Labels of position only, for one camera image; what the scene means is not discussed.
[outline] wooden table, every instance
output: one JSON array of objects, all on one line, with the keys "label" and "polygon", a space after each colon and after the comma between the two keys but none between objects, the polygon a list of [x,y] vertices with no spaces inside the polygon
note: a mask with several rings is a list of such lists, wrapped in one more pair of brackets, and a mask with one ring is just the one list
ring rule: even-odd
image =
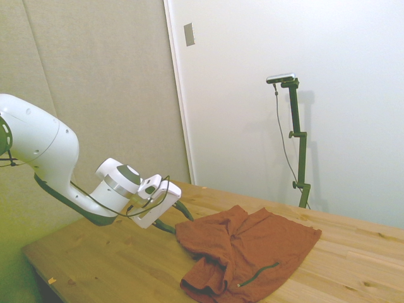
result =
[{"label": "wooden table", "polygon": [[[195,218],[262,207],[323,234],[299,269],[261,302],[404,302],[404,230],[176,182]],[[186,220],[171,208],[161,219]],[[179,282],[195,260],[174,235],[127,218],[79,220],[23,248],[63,302],[195,302]]]}]

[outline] light switch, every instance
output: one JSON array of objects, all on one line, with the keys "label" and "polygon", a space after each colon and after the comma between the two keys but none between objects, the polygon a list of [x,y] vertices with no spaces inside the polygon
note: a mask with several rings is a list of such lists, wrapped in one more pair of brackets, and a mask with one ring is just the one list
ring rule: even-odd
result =
[{"label": "light switch", "polygon": [[187,46],[195,44],[194,27],[192,23],[184,25],[185,41]]}]

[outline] beige panel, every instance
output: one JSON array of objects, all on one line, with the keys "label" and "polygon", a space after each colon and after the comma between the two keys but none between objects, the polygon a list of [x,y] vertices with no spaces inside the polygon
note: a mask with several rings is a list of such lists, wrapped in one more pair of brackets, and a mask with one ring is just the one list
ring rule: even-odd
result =
[{"label": "beige panel", "polygon": [[189,170],[162,0],[27,1],[58,117],[80,141],[87,190],[108,157],[143,177]]},{"label": "beige panel", "polygon": [[[0,0],[0,92],[55,114],[20,0]],[[39,302],[32,271],[20,249],[79,217],[36,184],[29,166],[0,168],[0,302]]]}]

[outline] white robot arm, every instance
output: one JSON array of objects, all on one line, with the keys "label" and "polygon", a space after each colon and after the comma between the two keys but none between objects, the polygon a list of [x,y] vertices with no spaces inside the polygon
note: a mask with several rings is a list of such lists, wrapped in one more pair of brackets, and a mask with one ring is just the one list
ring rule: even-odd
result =
[{"label": "white robot arm", "polygon": [[169,180],[159,175],[143,180],[112,158],[97,169],[102,182],[87,194],[71,182],[79,155],[74,131],[46,111],[0,94],[0,156],[6,152],[32,167],[42,189],[96,225],[111,224],[136,196],[145,203],[128,215],[145,229],[181,197],[181,190]]}]

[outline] black cord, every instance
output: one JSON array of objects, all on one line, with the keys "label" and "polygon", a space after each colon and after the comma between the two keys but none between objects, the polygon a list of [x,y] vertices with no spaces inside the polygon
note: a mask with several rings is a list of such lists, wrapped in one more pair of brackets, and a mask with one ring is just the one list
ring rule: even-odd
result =
[{"label": "black cord", "polygon": [[24,164],[24,163],[22,163],[22,164],[17,164],[17,163],[15,163],[14,161],[15,161],[15,160],[17,161],[18,159],[13,158],[13,157],[11,156],[10,150],[8,150],[7,153],[8,153],[8,158],[0,158],[0,161],[10,161],[10,164],[2,165],[2,166],[0,166],[0,167],[7,167],[7,166],[12,166],[12,167],[14,167],[14,166],[20,166],[20,165],[23,165],[23,164]]},{"label": "black cord", "polygon": [[290,168],[290,171],[292,172],[293,177],[294,177],[294,179],[295,179],[295,182],[297,183],[296,174],[295,174],[295,172],[294,172],[294,170],[293,170],[293,168],[292,168],[292,166],[291,166],[291,164],[290,164],[290,162],[289,162],[289,158],[288,158],[288,155],[287,155],[287,153],[286,153],[285,139],[283,138],[283,131],[282,131],[282,127],[281,127],[281,125],[280,125],[280,119],[279,119],[279,101],[278,101],[278,95],[279,95],[279,93],[278,93],[278,90],[276,89],[276,83],[273,83],[273,88],[275,89],[275,97],[276,97],[276,118],[278,119],[278,125],[279,125],[279,130],[280,130],[280,137],[281,137],[281,139],[282,139],[283,153],[285,154],[285,158],[286,158],[286,161],[288,162],[288,166],[289,166],[289,168]]},{"label": "black cord", "polygon": [[89,196],[91,200],[93,200],[94,202],[96,202],[96,204],[100,205],[101,207],[105,208],[106,210],[109,210],[109,211],[111,211],[112,213],[115,213],[116,215],[119,215],[119,216],[122,216],[122,217],[131,218],[131,217],[138,216],[138,215],[140,215],[140,214],[142,214],[142,213],[148,212],[148,211],[152,210],[154,207],[157,207],[157,206],[159,206],[160,204],[162,204],[162,203],[164,202],[164,200],[166,199],[167,194],[168,194],[168,192],[169,192],[170,176],[168,175],[167,177],[165,177],[164,179],[162,179],[162,181],[165,181],[165,180],[168,181],[168,185],[167,185],[167,189],[165,190],[165,194],[164,194],[163,199],[162,199],[160,202],[158,202],[156,205],[153,205],[152,207],[148,208],[147,210],[142,210],[142,211],[140,211],[140,212],[138,212],[138,213],[134,213],[134,214],[132,214],[132,215],[128,215],[128,211],[131,209],[130,207],[129,207],[128,210],[126,211],[126,215],[124,215],[123,213],[119,213],[118,211],[111,210],[109,207],[106,207],[105,205],[101,204],[101,203],[98,202],[96,199],[94,199],[93,197],[91,197],[91,195],[89,195],[89,194],[86,193],[83,189],[81,189],[79,186],[77,186],[75,183],[73,183],[73,181],[70,181],[70,183],[71,183],[76,189],[78,189],[79,191],[81,191],[81,192],[82,192],[83,194],[85,194],[86,196]]}]

